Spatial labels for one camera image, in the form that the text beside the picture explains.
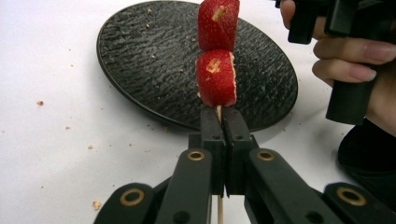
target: round black plate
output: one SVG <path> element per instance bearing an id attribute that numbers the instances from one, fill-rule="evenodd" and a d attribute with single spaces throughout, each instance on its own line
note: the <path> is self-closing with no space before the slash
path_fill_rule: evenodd
<path id="1" fill-rule="evenodd" d="M 106 76 L 150 114 L 199 130 L 195 60 L 199 5 L 147 2 L 113 15 L 102 27 L 97 54 Z M 234 54 L 237 103 L 251 131 L 283 119 L 297 98 L 290 61 L 267 35 L 239 19 Z"/>

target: finger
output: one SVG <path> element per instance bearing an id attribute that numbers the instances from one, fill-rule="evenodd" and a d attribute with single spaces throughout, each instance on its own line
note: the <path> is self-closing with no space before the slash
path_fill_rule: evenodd
<path id="1" fill-rule="evenodd" d="M 315 45 L 314 53 L 320 59 L 383 64 L 395 59 L 396 45 L 361 38 L 323 38 Z"/>
<path id="2" fill-rule="evenodd" d="M 282 0 L 280 2 L 280 14 L 283 18 L 283 24 L 286 28 L 290 29 L 291 19 L 294 16 L 296 5 L 292 0 Z"/>
<path id="3" fill-rule="evenodd" d="M 312 72 L 331 86 L 333 80 L 359 83 L 371 81 L 376 76 L 376 71 L 365 65 L 338 59 L 319 60 L 314 63 Z"/>

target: skewered strawberry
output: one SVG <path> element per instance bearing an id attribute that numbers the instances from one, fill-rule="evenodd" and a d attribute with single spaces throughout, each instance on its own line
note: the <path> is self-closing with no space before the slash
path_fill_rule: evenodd
<path id="1" fill-rule="evenodd" d="M 226 49 L 210 50 L 196 62 L 199 93 L 209 106 L 234 105 L 236 102 L 233 54 Z"/>
<path id="2" fill-rule="evenodd" d="M 205 0 L 198 12 L 198 41 L 203 51 L 235 46 L 239 0 Z"/>

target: black tool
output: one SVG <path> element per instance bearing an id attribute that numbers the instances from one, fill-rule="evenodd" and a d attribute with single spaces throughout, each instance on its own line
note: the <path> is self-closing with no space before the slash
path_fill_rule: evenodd
<path id="1" fill-rule="evenodd" d="M 331 36 L 350 36 L 389 41 L 391 22 L 396 14 L 393 0 L 294 0 L 289 42 L 308 44 L 316 19 L 327 16 L 324 32 Z M 359 84 L 335 81 L 327 119 L 362 125 L 374 81 Z"/>
<path id="2" fill-rule="evenodd" d="M 251 223 L 396 223 L 396 215 L 363 189 L 330 184 L 311 189 L 274 150 L 260 148 L 236 109 L 201 112 L 173 175 L 154 189 L 117 189 L 94 224 L 210 223 L 211 196 L 245 195 Z"/>

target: brass screw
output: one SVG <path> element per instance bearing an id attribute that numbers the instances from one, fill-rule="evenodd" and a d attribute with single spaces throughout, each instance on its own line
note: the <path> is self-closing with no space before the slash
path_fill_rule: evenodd
<path id="1" fill-rule="evenodd" d="M 263 149 L 257 153 L 257 158 L 259 158 L 262 161 L 272 161 L 275 158 L 275 156 L 270 151 Z"/>
<path id="2" fill-rule="evenodd" d="M 128 196 L 130 194 L 138 194 L 138 197 L 136 199 L 130 200 L 128 199 Z M 137 204 L 140 204 L 143 199 L 145 198 L 145 192 L 141 189 L 128 189 L 120 197 L 120 202 L 124 206 L 135 206 Z"/>
<path id="3" fill-rule="evenodd" d="M 200 151 L 192 151 L 190 152 L 187 157 L 192 161 L 201 161 L 204 159 L 205 154 Z"/>
<path id="4" fill-rule="evenodd" d="M 338 188 L 337 195 L 340 199 L 342 199 L 346 203 L 350 203 L 356 206 L 364 206 L 367 204 L 366 199 L 363 195 L 358 193 L 354 189 L 350 188 Z"/>

